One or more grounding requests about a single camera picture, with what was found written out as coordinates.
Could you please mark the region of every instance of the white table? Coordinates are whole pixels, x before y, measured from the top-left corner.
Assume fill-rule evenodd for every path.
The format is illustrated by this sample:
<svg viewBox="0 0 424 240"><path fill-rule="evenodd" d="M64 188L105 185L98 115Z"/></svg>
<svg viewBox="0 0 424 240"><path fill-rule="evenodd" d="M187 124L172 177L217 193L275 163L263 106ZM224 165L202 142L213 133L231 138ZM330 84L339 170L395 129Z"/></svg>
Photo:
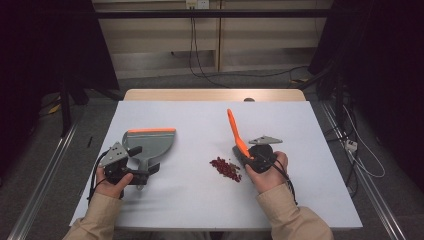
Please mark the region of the white table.
<svg viewBox="0 0 424 240"><path fill-rule="evenodd" d="M244 170L237 183L218 174L209 162L217 156L237 163L227 117L232 109L241 137L268 135L287 153L299 206L314 210L333 229L362 227L313 110L306 101L122 101L101 152L132 128L174 127L171 149L156 159L161 169L142 191L125 189L116 222L136 230L264 230L270 225ZM71 222L87 209L89 181Z"/></svg>

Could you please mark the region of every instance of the hand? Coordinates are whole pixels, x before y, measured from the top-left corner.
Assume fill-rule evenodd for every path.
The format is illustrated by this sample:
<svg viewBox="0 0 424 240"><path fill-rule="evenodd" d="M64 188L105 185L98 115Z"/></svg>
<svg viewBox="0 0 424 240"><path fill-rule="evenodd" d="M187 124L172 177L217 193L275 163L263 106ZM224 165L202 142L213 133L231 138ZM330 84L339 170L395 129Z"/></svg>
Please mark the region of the hand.
<svg viewBox="0 0 424 240"><path fill-rule="evenodd" d="M277 160L284 166L284 171L287 173L288 158L283 152L275 152ZM281 165L275 162L275 166L281 169ZM278 185L286 182L286 179L274 167L270 167L266 172L256 173L248 164L246 164L246 172L252 179L259 194L266 192Z"/></svg>
<svg viewBox="0 0 424 240"><path fill-rule="evenodd" d="M114 185L107 180L104 180L106 179L104 169L99 167L96 170L96 184L99 182L101 183L97 186L95 192L108 197L119 198L122 190L124 190L124 188L131 182L132 178L132 173L128 173L121 179L121 181Z"/></svg>

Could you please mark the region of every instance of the red beads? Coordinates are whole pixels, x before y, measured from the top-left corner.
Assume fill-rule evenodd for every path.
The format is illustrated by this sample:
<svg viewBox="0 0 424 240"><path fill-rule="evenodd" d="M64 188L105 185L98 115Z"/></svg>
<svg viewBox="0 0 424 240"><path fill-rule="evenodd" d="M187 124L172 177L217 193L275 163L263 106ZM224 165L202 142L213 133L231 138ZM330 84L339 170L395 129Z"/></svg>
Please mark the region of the red beads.
<svg viewBox="0 0 424 240"><path fill-rule="evenodd" d="M237 165L233 163L227 163L225 159L220 157L217 157L209 163L212 165L212 167L216 168L220 174L224 175L224 177L229 177L236 182L241 181L241 175L238 174L238 170L240 170L240 168Z"/></svg>

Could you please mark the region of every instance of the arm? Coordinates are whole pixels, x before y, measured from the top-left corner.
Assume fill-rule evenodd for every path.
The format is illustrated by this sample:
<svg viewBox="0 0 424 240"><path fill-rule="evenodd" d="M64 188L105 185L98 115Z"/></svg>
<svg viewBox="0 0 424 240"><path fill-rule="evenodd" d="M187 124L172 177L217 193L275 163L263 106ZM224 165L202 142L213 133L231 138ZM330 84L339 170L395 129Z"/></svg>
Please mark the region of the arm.
<svg viewBox="0 0 424 240"><path fill-rule="evenodd" d="M286 154L276 152L277 160L286 171ZM274 168L258 174L246 165L247 174L259 192L257 201L271 224L274 240L279 239L333 239L328 225L312 210L297 207L293 201L286 179Z"/></svg>
<svg viewBox="0 0 424 240"><path fill-rule="evenodd" d="M84 218L77 219L64 239L112 239L115 219L121 209L121 191L131 182L132 174L127 174L113 185L105 179L103 168L98 168L98 186L88 206Z"/></svg>

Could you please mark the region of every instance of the beige sleeve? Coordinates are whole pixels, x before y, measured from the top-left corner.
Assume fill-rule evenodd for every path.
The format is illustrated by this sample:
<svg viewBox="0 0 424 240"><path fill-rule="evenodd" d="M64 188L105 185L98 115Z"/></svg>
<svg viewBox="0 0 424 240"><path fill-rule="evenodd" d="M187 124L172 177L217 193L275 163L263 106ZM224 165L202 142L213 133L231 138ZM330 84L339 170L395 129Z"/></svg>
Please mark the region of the beige sleeve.
<svg viewBox="0 0 424 240"><path fill-rule="evenodd" d="M307 207L297 207L286 184L257 197L271 224L272 239L333 239L328 225Z"/></svg>
<svg viewBox="0 0 424 240"><path fill-rule="evenodd" d="M112 239L122 201L94 193L84 218L77 219L63 239Z"/></svg>

